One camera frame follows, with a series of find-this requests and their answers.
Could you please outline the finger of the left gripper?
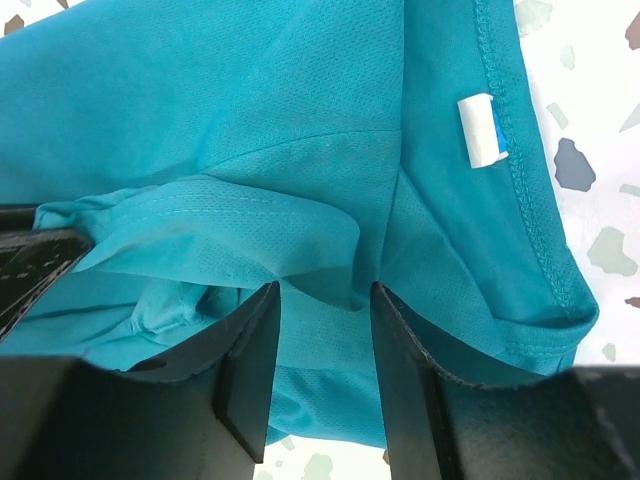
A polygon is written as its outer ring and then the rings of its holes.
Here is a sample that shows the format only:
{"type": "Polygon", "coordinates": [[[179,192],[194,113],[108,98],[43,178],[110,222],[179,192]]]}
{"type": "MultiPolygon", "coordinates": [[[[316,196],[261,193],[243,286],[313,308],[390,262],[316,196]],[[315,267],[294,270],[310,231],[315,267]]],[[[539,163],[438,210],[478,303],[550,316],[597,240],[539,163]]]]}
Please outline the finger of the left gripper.
{"type": "Polygon", "coordinates": [[[33,227],[35,205],[1,207],[1,336],[93,248],[74,229],[33,227]]]}

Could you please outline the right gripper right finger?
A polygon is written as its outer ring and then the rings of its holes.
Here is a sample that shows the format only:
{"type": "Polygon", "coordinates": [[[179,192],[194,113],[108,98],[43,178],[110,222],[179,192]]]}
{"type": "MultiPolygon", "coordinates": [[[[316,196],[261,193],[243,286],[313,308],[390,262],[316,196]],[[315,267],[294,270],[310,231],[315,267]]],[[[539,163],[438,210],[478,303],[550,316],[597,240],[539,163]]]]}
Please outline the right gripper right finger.
{"type": "Polygon", "coordinates": [[[382,284],[371,331],[395,479],[635,479],[639,370],[537,375],[415,313],[382,284]]]}

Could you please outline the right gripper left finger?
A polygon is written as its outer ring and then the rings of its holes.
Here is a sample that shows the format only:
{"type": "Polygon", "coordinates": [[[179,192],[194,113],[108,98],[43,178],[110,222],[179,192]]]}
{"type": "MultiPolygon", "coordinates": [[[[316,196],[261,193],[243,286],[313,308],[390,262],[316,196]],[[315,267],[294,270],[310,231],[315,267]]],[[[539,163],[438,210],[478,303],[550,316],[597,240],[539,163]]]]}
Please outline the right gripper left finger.
{"type": "Polygon", "coordinates": [[[249,479],[263,461],[280,287],[127,371],[1,361],[5,479],[249,479]]]}

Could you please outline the teal t shirt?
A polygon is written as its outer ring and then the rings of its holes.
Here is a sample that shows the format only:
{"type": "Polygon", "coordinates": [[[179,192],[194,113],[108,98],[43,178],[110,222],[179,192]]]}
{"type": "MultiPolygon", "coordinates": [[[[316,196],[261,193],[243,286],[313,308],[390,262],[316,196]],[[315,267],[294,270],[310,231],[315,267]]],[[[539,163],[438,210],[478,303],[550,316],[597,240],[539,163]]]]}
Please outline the teal t shirt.
{"type": "Polygon", "coordinates": [[[538,374],[598,316],[510,1],[86,1],[1,41],[1,201],[93,249],[1,343],[126,370],[281,286],[268,438],[386,443],[380,282],[538,374]]]}

